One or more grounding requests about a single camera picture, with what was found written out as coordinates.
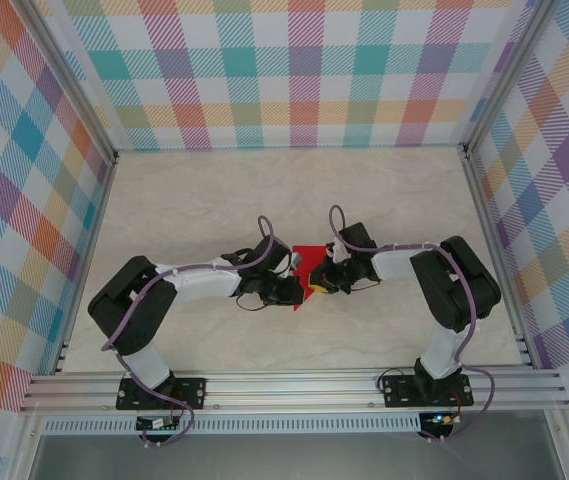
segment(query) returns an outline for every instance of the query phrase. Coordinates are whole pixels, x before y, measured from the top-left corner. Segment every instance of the black mounting plate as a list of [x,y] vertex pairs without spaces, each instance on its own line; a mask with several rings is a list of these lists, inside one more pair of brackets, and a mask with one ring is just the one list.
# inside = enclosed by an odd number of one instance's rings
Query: black mounting plate
[[[186,402],[193,410],[204,408],[206,397],[205,378],[176,378],[174,392],[180,392],[174,398]],[[132,378],[122,378],[115,402],[116,410],[167,410],[171,409],[171,402],[161,400],[150,393],[146,393],[137,386]]]
[[460,397],[462,407],[473,405],[473,392],[467,375],[457,375],[455,383],[446,391],[428,403],[422,398],[414,382],[414,375],[384,375],[380,387],[384,392],[384,406],[396,407],[457,407],[457,399],[451,392]]

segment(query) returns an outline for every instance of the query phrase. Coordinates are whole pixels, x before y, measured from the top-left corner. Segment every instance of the marble-patterned surface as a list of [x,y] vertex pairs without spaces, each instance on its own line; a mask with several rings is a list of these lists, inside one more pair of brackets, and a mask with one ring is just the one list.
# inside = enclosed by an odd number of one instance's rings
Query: marble-patterned surface
[[[86,313],[132,256],[185,264],[253,247],[267,215],[289,245],[324,244],[329,207],[363,221],[379,245],[464,236],[490,263],[454,148],[314,149],[125,154],[91,265],[65,371],[119,370]],[[297,369],[412,365],[434,323],[416,280],[351,296],[313,295],[297,312],[251,313],[232,299],[173,307],[156,338],[174,369]],[[519,363],[503,304],[464,355]]]

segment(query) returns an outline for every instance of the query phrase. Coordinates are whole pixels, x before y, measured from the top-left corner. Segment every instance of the purple cable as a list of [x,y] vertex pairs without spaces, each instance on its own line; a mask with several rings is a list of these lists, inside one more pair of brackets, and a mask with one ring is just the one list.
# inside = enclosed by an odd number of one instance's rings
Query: purple cable
[[453,270],[457,274],[457,277],[460,280],[462,288],[464,289],[464,293],[466,294],[466,299],[468,301],[470,316],[471,316],[471,324],[470,324],[469,329],[468,329],[468,334],[466,335],[466,337],[464,337],[464,340],[462,341],[462,343],[460,344],[458,349],[455,351],[455,356],[453,358],[455,359],[456,362],[459,362],[462,365],[462,367],[465,368],[466,370],[471,370],[473,372],[477,372],[477,373],[481,373],[481,374],[485,375],[486,377],[488,377],[488,380],[491,383],[491,390],[489,392],[488,399],[486,400],[486,403],[484,404],[484,407],[482,408],[482,410],[480,410],[480,413],[477,415],[477,417],[475,417],[475,420],[473,421],[473,423],[471,423],[464,430],[457,432],[457,433],[454,433],[453,435],[449,436],[448,438],[453,439],[453,438],[457,438],[457,437],[461,437],[462,435],[465,435],[469,430],[474,428],[479,423],[479,420],[486,414],[488,408],[491,406],[491,403],[493,403],[493,397],[495,397],[495,378],[493,378],[493,375],[491,375],[490,372],[484,370],[483,368],[469,367],[467,365],[462,364],[462,362],[460,361],[460,356],[462,355],[462,352],[464,351],[464,349],[466,348],[468,343],[471,341],[471,338],[473,338],[473,335],[475,334],[475,329],[477,326],[477,309],[475,307],[475,299],[473,298],[473,292],[471,292],[471,287],[468,284],[466,277],[464,277],[464,273],[462,272],[462,269],[457,264],[457,262],[453,259],[453,256],[450,253],[448,253],[446,250],[444,250],[439,245],[435,245],[433,243],[413,243],[413,244],[406,244],[406,245],[395,244],[395,245],[384,245],[383,247],[378,247],[378,248],[366,248],[366,247],[357,247],[355,245],[351,245],[350,243],[348,243],[346,240],[344,240],[342,238],[342,236],[339,234],[339,231],[335,227],[335,223],[333,222],[333,212],[335,210],[337,210],[339,212],[340,217],[342,219],[342,228],[346,227],[346,217],[344,215],[344,210],[342,210],[342,207],[340,207],[339,205],[333,205],[328,212],[328,222],[331,226],[331,230],[333,230],[333,234],[335,235],[335,238],[337,238],[340,242],[342,242],[344,244],[344,246],[350,248],[351,250],[354,250],[356,252],[378,253],[378,252],[390,252],[390,251],[394,251],[394,250],[418,250],[418,249],[426,250],[426,249],[430,249],[430,250],[435,250],[440,255],[442,255],[446,259],[446,261],[448,261],[448,263],[451,265],[451,267],[453,267]]
[[[262,234],[263,237],[266,236],[266,233],[264,232],[264,227],[262,226],[262,222],[264,222],[266,224],[266,226],[268,227],[268,232],[269,232],[268,233],[268,245],[266,246],[266,249],[264,250],[262,255],[260,255],[257,259],[253,260],[252,262],[243,264],[243,265],[214,265],[212,263],[198,263],[198,264],[194,264],[194,265],[184,265],[182,267],[179,267],[179,268],[176,267],[175,269],[167,270],[166,272],[162,272],[162,273],[157,274],[156,276],[151,278],[148,281],[148,283],[146,285],[144,285],[142,290],[140,290],[140,293],[137,294],[137,296],[135,297],[135,300],[133,300],[133,303],[131,303],[131,306],[128,307],[126,314],[124,314],[124,317],[122,317],[122,320],[120,321],[119,325],[117,326],[117,328],[113,332],[113,335],[111,335],[109,337],[109,339],[106,341],[106,343],[104,345],[102,345],[101,350],[104,352],[106,350],[113,349],[113,343],[115,343],[117,341],[119,336],[122,334],[122,332],[126,328],[126,325],[128,324],[131,317],[133,316],[133,312],[135,312],[135,309],[137,308],[137,306],[144,299],[144,297],[146,296],[148,291],[153,287],[153,285],[155,285],[157,282],[159,282],[163,278],[168,277],[169,275],[172,275],[173,273],[186,272],[188,270],[206,269],[206,270],[223,270],[223,271],[231,272],[231,271],[244,270],[247,268],[251,268],[251,267],[254,267],[255,265],[261,263],[267,257],[267,255],[271,252],[271,249],[273,248],[273,243],[275,243],[275,232],[273,231],[273,224],[264,215],[260,215],[259,217],[257,217],[257,224],[260,228],[260,233]],[[153,395],[153,396],[155,396],[161,400],[171,402],[171,403],[177,405],[178,407],[181,407],[181,408],[188,410],[189,414],[191,415],[191,418],[188,422],[188,425],[186,425],[184,430],[182,430],[178,434],[173,435],[171,438],[169,438],[168,440],[163,442],[161,445],[157,445],[155,443],[150,442],[146,438],[146,431],[142,432],[142,438],[144,439],[144,441],[147,442],[147,445],[152,444],[152,445],[155,445],[157,447],[163,446],[163,445],[170,445],[171,443],[177,442],[179,439],[184,437],[186,432],[188,432],[193,427],[193,424],[195,423],[195,412],[193,411],[193,409],[187,403],[182,402],[181,400],[177,400],[176,398],[168,397],[166,395],[163,395],[163,394],[156,392],[155,390],[152,390],[151,388],[149,388],[147,385],[145,385],[139,379],[139,377],[137,375],[135,375],[135,373],[133,373],[131,371],[130,367],[124,361],[124,359],[122,358],[122,356],[119,353],[117,353],[115,356],[116,356],[117,360],[120,362],[120,364],[124,367],[124,369],[131,375],[131,378],[133,379],[133,381],[142,390],[144,390],[146,393]]]

